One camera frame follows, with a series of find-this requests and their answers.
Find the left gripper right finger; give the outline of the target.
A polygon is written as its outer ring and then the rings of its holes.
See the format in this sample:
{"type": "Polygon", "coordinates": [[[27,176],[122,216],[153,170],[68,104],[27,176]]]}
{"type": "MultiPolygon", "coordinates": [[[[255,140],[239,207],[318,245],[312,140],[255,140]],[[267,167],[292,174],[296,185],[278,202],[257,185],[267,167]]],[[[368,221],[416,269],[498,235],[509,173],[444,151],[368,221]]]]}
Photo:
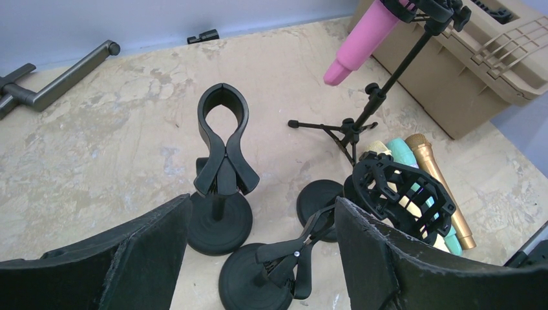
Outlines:
{"type": "Polygon", "coordinates": [[[511,268],[431,247],[335,202],[335,228],[352,309],[546,309],[547,266],[511,268]]]}

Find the shock mount round-base stand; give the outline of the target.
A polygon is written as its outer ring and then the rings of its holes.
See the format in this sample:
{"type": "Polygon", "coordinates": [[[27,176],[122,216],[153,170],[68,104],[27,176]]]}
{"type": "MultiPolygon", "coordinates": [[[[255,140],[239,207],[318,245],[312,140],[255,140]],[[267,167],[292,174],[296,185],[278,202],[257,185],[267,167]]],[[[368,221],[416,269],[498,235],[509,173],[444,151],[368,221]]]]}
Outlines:
{"type": "Polygon", "coordinates": [[[452,227],[453,206],[427,172],[394,161],[393,156],[367,152],[344,183],[317,180],[297,198],[302,225],[317,211],[346,198],[378,220],[429,245],[452,227]]]}

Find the clip round-base stand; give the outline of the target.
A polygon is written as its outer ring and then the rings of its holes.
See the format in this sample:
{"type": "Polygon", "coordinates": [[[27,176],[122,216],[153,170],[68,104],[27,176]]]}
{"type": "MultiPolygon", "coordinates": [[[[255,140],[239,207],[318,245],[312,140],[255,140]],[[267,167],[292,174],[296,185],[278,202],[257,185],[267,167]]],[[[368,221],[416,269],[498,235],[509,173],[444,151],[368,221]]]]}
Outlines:
{"type": "Polygon", "coordinates": [[[277,243],[251,243],[233,252],[222,266],[218,292],[225,309],[288,309],[312,290],[314,245],[334,230],[335,205],[307,221],[301,235],[277,243]]]}
{"type": "Polygon", "coordinates": [[[249,107],[235,87],[218,83],[203,93],[197,116],[209,155],[196,159],[188,244],[199,253],[222,256],[236,251],[247,240],[253,225],[252,209],[245,196],[256,188],[260,178],[241,150],[249,107]],[[206,120],[218,106],[229,109],[237,119],[237,127],[227,141],[206,120]]]}

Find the yellow microphone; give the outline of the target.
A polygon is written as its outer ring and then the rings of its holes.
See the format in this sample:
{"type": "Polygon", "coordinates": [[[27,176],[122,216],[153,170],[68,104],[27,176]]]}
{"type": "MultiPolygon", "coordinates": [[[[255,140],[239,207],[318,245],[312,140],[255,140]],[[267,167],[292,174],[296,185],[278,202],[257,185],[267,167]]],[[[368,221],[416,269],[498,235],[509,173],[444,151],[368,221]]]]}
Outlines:
{"type": "MultiPolygon", "coordinates": [[[[386,155],[392,155],[392,151],[381,141],[377,140],[374,142],[371,142],[366,148],[365,151],[360,155],[360,158],[364,158],[366,156],[366,153],[369,151],[376,152],[377,154],[386,154],[386,155]]],[[[449,249],[445,245],[445,241],[443,240],[443,237],[437,236],[436,242],[434,244],[434,247],[445,251],[446,253],[449,253],[449,249]]]]}

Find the teal microphone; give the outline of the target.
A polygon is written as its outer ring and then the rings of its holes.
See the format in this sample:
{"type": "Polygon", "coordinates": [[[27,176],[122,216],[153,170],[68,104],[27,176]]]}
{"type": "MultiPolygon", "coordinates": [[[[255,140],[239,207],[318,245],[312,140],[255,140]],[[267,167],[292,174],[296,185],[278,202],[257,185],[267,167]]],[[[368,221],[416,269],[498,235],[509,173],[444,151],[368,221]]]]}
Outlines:
{"type": "MultiPolygon", "coordinates": [[[[389,141],[386,146],[391,151],[395,162],[419,168],[414,153],[403,139],[395,138],[389,141]]],[[[453,227],[450,228],[449,233],[445,237],[437,236],[434,247],[456,256],[461,256],[463,253],[461,244],[456,236],[456,230],[453,227]]]]}

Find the gold microphone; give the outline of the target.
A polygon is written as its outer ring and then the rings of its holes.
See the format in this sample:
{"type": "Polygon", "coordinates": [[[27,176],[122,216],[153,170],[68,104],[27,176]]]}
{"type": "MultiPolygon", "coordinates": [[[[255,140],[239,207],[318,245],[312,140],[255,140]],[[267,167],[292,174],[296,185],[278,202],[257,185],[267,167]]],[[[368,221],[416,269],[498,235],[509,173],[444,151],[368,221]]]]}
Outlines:
{"type": "Polygon", "coordinates": [[[451,216],[452,227],[456,230],[456,238],[460,246],[463,250],[475,248],[477,244],[472,236],[472,231],[437,164],[431,142],[428,141],[425,135],[416,133],[408,136],[405,143],[413,152],[419,168],[431,175],[439,184],[439,188],[443,188],[445,197],[450,199],[449,202],[454,207],[451,216]]]}

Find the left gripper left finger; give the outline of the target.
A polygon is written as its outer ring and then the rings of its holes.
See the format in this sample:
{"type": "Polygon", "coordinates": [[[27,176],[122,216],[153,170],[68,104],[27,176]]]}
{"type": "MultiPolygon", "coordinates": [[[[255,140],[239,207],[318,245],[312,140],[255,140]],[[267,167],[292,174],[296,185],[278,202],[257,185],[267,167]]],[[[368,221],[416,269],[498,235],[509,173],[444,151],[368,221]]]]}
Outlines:
{"type": "Polygon", "coordinates": [[[170,308],[192,210],[180,195],[38,259],[3,261],[1,308],[170,308]]]}

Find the black tripod shock-mount stand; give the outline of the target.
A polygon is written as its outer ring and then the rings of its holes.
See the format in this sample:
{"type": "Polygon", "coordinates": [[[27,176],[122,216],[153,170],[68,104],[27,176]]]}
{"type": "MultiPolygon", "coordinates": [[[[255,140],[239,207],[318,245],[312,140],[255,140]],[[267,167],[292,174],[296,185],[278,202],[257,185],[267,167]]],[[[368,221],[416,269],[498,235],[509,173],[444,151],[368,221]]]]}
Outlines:
{"type": "Polygon", "coordinates": [[[303,123],[295,119],[288,121],[288,126],[319,129],[325,131],[337,144],[352,165],[358,161],[356,145],[359,136],[368,129],[374,129],[377,123],[366,124],[366,121],[375,114],[386,100],[389,90],[395,85],[403,72],[409,67],[420,51],[430,39],[440,35],[448,25],[460,32],[469,22],[471,9],[461,1],[382,1],[387,9],[400,18],[399,23],[424,22],[424,33],[402,60],[400,65],[390,76],[388,81],[380,87],[377,83],[370,83],[365,87],[368,103],[357,119],[346,118],[340,126],[325,124],[303,123]]]}

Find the pink microphone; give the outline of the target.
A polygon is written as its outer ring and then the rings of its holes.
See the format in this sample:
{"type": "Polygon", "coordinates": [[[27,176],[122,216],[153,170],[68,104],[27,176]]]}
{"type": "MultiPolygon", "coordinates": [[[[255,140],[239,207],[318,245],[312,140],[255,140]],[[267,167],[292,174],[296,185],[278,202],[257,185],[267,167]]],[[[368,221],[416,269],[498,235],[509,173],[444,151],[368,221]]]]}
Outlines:
{"type": "Polygon", "coordinates": [[[391,13],[382,1],[373,1],[338,49],[323,77],[324,83],[339,85],[358,70],[399,22],[400,18],[391,13]]]}

